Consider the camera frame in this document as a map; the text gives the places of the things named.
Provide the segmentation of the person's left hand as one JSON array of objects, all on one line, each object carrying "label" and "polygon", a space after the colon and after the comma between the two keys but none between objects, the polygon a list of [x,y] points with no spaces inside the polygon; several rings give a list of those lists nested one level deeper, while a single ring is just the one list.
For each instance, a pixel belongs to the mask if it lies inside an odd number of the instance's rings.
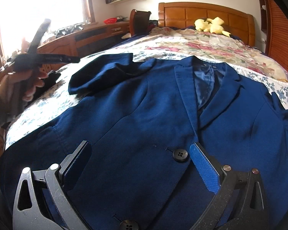
[{"label": "person's left hand", "polygon": [[36,92],[36,88],[43,87],[43,79],[47,78],[48,74],[44,71],[27,70],[22,72],[12,72],[6,74],[0,83],[0,98],[5,104],[11,101],[11,97],[14,94],[16,85],[25,82],[25,91],[21,93],[22,100],[25,102],[32,101]]}]

